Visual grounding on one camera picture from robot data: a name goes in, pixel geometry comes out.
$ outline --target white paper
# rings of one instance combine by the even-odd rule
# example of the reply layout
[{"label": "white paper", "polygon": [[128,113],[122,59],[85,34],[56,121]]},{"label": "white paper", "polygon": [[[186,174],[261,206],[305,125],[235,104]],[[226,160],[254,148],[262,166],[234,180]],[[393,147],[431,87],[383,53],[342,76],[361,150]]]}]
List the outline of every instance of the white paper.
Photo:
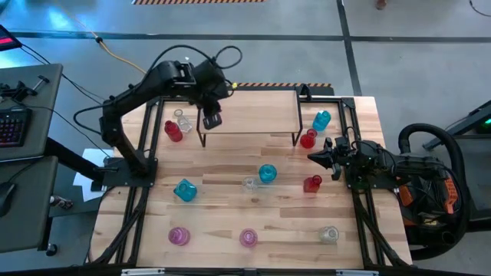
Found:
[{"label": "white paper", "polygon": [[[114,155],[114,151],[112,149],[105,149],[104,152],[107,153],[108,156]],[[101,152],[100,149],[85,149],[82,157],[84,157],[84,159],[88,161],[91,161],[95,165],[102,167],[104,166],[104,158],[106,158],[107,156],[103,152]],[[101,192],[92,192],[91,185],[92,179],[82,176],[80,173],[77,172],[74,179],[74,186],[82,187],[82,196],[84,197],[84,202],[101,197],[107,188],[106,186],[103,186]]]}]

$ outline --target vacuum hose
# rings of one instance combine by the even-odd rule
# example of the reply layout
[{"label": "vacuum hose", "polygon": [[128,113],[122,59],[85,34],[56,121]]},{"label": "vacuum hose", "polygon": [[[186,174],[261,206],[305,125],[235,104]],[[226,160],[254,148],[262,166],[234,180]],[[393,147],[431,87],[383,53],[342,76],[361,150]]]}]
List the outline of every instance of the vacuum hose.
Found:
[{"label": "vacuum hose", "polygon": [[445,130],[440,129],[437,126],[432,126],[427,123],[414,123],[404,127],[399,133],[399,150],[400,153],[410,153],[411,148],[409,144],[409,136],[415,132],[430,133],[440,139],[443,145],[447,148],[452,163],[452,170],[458,178],[456,185],[459,185],[459,190],[462,198],[461,210],[462,215],[457,223],[446,230],[447,235],[454,236],[454,243],[445,245],[429,245],[425,248],[411,250],[411,257],[413,260],[425,260],[428,258],[434,258],[449,251],[455,246],[460,239],[464,236],[467,229],[467,224],[470,219],[470,192],[466,183],[466,172],[463,163],[463,155],[459,145],[455,139],[448,134]]}]

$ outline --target gray floor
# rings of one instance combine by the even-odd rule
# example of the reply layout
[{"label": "gray floor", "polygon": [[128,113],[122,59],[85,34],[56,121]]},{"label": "gray floor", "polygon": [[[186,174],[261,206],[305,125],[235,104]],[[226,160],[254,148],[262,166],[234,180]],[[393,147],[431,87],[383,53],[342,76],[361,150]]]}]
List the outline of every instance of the gray floor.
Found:
[{"label": "gray floor", "polygon": [[[129,0],[61,1],[66,9],[95,31],[158,34],[219,35],[341,35],[335,0],[268,0],[261,4],[133,6]],[[344,0],[351,35],[360,36],[491,36],[491,18],[475,13],[467,0],[389,0],[386,10],[374,8],[373,0]],[[491,2],[474,0],[476,7],[491,13]],[[0,14],[11,31],[81,31],[52,0],[11,0]],[[72,80],[102,97],[118,94],[141,73],[116,61],[92,40],[22,38],[23,43],[52,63],[64,65]],[[147,69],[154,57],[173,44],[191,44],[213,54],[234,44],[244,61],[226,72],[240,82],[331,82],[337,95],[353,95],[342,41],[169,41],[106,40],[112,51]],[[374,96],[381,116],[387,148],[397,152],[397,135],[409,123],[432,123],[440,127],[458,120],[489,100],[488,72],[491,44],[353,43],[361,91]],[[178,50],[167,59],[200,62],[193,52]],[[221,57],[226,64],[233,53]],[[0,67],[38,62],[23,51],[0,52]],[[68,82],[62,81],[56,110],[71,120],[75,110],[94,105]],[[84,116],[97,127],[98,112]],[[100,146],[99,137],[87,134]],[[63,120],[54,117],[50,137],[82,154],[88,141]],[[428,136],[414,135],[413,148]],[[465,141],[468,181],[481,206],[489,204],[489,143]],[[444,154],[441,149],[435,155]],[[74,173],[60,169],[55,189],[63,196],[81,200],[69,189]],[[20,251],[0,255],[0,271],[80,265],[87,252],[95,214],[56,218],[51,240],[59,254],[47,258],[41,252]],[[450,252],[419,261],[422,268],[489,274],[487,248],[490,233],[468,234]]]}]

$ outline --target blue glass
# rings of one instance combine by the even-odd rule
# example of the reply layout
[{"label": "blue glass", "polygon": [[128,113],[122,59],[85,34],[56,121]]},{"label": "blue glass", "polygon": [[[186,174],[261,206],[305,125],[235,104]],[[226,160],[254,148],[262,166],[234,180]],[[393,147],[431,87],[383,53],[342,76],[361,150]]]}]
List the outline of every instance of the blue glass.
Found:
[{"label": "blue glass", "polygon": [[174,193],[185,202],[193,200],[197,192],[198,189],[191,182],[187,181],[187,179],[181,180],[174,189]]},{"label": "blue glass", "polygon": [[266,184],[273,182],[277,174],[278,173],[276,172],[276,168],[273,165],[262,165],[261,169],[259,169],[259,178],[263,183]]},{"label": "blue glass", "polygon": [[329,122],[331,122],[331,114],[328,111],[322,111],[317,113],[312,126],[314,130],[324,131],[328,127]]}]

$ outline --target black keyboard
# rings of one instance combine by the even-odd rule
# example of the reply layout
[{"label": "black keyboard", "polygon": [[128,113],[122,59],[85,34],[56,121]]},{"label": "black keyboard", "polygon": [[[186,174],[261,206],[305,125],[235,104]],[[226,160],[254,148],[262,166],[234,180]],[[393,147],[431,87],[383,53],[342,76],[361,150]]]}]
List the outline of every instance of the black keyboard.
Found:
[{"label": "black keyboard", "polygon": [[0,110],[0,148],[23,146],[32,110]]}]

